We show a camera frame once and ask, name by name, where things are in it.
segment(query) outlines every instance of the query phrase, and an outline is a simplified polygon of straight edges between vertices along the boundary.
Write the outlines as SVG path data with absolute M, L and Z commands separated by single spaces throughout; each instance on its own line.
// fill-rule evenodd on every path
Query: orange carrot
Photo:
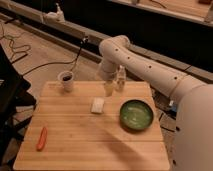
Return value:
M 37 151 L 41 151 L 44 148 L 44 146 L 46 144 L 46 139 L 47 139 L 47 128 L 43 127 L 41 134 L 40 134 L 40 138 L 36 145 Z

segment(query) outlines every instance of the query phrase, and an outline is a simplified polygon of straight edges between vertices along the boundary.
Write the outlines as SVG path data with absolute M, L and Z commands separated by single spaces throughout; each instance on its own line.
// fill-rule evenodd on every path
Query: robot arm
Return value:
M 109 80 L 118 65 L 178 104 L 172 171 L 213 170 L 213 85 L 129 51 L 125 36 L 101 42 L 99 75 Z
M 103 59 L 99 75 L 104 80 L 112 79 L 118 65 L 123 65 L 176 104 L 187 92 L 206 84 L 184 72 L 136 55 L 129 51 L 129 46 L 130 41 L 126 36 L 108 38 L 101 42 L 99 50 Z

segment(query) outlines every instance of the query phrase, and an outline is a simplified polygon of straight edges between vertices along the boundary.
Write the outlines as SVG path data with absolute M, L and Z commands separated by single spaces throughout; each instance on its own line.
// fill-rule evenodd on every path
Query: black cable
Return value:
M 27 56 L 28 55 L 28 51 L 31 49 L 30 45 L 21 45 L 21 46 L 15 46 L 15 39 L 20 38 L 25 32 L 21 33 L 19 36 L 11 36 L 11 35 L 5 35 L 5 31 L 4 31 L 4 27 L 2 22 L 0 22 L 1 24 L 1 29 L 2 29 L 2 36 L 0 37 L 0 40 L 2 39 L 6 39 L 9 40 L 9 47 L 12 51 L 12 56 L 9 58 L 10 61 L 12 61 L 12 59 L 17 55 L 17 54 L 23 54 L 21 56 L 21 58 L 23 56 Z
M 162 119 L 162 117 L 163 117 L 164 114 L 165 114 L 164 112 L 161 113 L 161 115 L 160 115 L 160 117 L 159 117 L 159 121 L 161 121 L 161 119 Z M 163 127 L 163 126 L 160 126 L 160 127 L 161 127 L 162 129 L 166 130 L 166 131 L 175 132 L 174 130 L 165 128 L 165 127 Z
M 163 117 L 164 113 L 162 112 L 160 117 L 159 117 L 159 121 L 161 121 L 162 117 Z
M 77 61 L 78 61 L 78 58 L 79 58 L 79 55 L 81 53 L 81 50 L 84 46 L 84 44 L 86 44 L 88 42 L 88 38 L 84 38 L 82 41 L 81 41 L 81 45 L 80 45 L 80 48 L 78 50 L 78 53 L 77 53 L 77 56 L 75 59 L 73 59 L 72 61 L 70 62 L 49 62 L 49 63 L 46 63 L 46 64 L 42 64 L 42 65 L 39 65 L 35 68 L 32 68 L 30 69 L 29 71 L 25 72 L 24 74 L 22 74 L 22 76 L 26 76 L 27 74 L 31 73 L 32 71 L 35 71 L 37 70 L 38 68 L 41 68 L 41 67 L 44 67 L 44 66 L 47 66 L 47 65 L 58 65 L 58 64 L 62 64 L 62 65 L 68 65 L 68 64 L 74 64 L 73 67 L 70 69 L 70 71 L 72 71 L 75 67 L 76 67 L 76 64 L 77 64 Z
M 163 5 L 162 3 L 160 3 L 160 2 L 157 2 L 157 1 L 155 1 L 155 0 L 149 0 L 150 2 L 153 2 L 153 3 L 156 3 L 156 4 L 158 4 L 158 5 L 160 5 L 162 8 L 164 8 L 164 9 L 167 9 L 166 8 L 166 6 L 165 5 Z
M 166 131 L 169 131 L 169 132 L 175 132 L 174 130 L 171 130 L 171 129 L 168 129 L 168 128 L 165 128 L 163 126 L 160 126 L 162 129 L 166 130 Z

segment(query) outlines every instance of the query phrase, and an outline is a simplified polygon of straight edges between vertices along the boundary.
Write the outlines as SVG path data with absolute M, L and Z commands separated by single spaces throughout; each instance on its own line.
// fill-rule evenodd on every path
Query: desk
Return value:
M 127 82 L 122 93 L 105 97 L 104 113 L 91 114 L 94 97 L 104 97 L 103 82 L 74 82 L 66 93 L 58 82 L 47 82 L 21 145 L 14 169 L 34 170 L 169 170 L 157 117 L 149 129 L 137 134 L 119 125 L 120 106 L 141 99 L 156 113 L 145 82 Z M 36 151 L 43 126 L 45 148 Z
M 210 8 L 210 5 L 200 4 L 198 3 L 198 0 L 155 0 L 155 1 L 161 3 L 170 11 L 194 15 L 202 18 L 206 17 L 208 10 Z M 140 0 L 140 3 L 161 8 L 159 4 L 151 2 L 150 0 Z

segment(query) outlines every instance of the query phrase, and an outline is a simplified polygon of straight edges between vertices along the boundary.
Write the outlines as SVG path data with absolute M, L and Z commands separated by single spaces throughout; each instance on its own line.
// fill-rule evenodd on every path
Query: green bowl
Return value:
M 129 100 L 120 109 L 121 123 L 136 131 L 148 128 L 152 124 L 153 118 L 152 109 L 141 100 Z

